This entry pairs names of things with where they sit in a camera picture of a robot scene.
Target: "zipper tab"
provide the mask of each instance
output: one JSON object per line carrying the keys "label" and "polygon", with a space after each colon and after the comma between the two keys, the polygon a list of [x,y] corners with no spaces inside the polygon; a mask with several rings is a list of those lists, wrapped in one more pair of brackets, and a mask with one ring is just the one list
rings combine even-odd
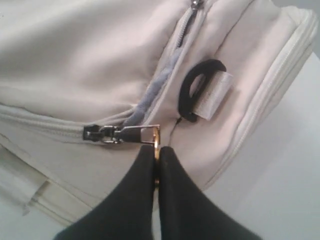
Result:
{"label": "zipper tab", "polygon": [[192,0],[191,9],[193,11],[198,11],[204,4],[204,0]]}
{"label": "zipper tab", "polygon": [[[150,139],[150,133],[147,129],[153,130],[151,136],[153,141],[143,140]],[[99,126],[89,125],[83,128],[82,139],[85,141],[101,142],[104,144],[121,144],[121,143],[139,143],[155,145],[155,134],[160,132],[159,125],[146,126]]]}

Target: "white bag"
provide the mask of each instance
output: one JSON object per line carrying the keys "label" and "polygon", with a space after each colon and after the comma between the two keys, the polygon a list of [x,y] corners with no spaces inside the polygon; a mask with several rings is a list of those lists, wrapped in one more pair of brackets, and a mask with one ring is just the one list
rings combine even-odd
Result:
{"label": "white bag", "polygon": [[[313,11],[269,0],[29,0],[0,9],[0,144],[47,179],[32,202],[66,224],[113,190],[141,146],[85,141],[85,126],[159,124],[161,144],[205,189],[280,101],[318,26]],[[194,110],[208,117],[177,124],[182,83],[208,59],[228,73],[215,75]]]}

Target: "zipper pull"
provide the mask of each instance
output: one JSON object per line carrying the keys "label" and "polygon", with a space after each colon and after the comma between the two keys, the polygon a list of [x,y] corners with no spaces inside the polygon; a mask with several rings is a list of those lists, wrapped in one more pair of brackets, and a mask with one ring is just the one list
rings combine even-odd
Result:
{"label": "zipper pull", "polygon": [[[146,129],[152,129],[153,141],[150,139]],[[146,125],[146,126],[99,126],[89,125],[83,128],[82,139],[85,141],[101,142],[104,144],[121,144],[121,143],[139,143],[139,144],[155,144],[155,134],[160,133],[159,125]]]}
{"label": "zipper pull", "polygon": [[191,9],[198,11],[204,4],[204,0],[191,0]]}

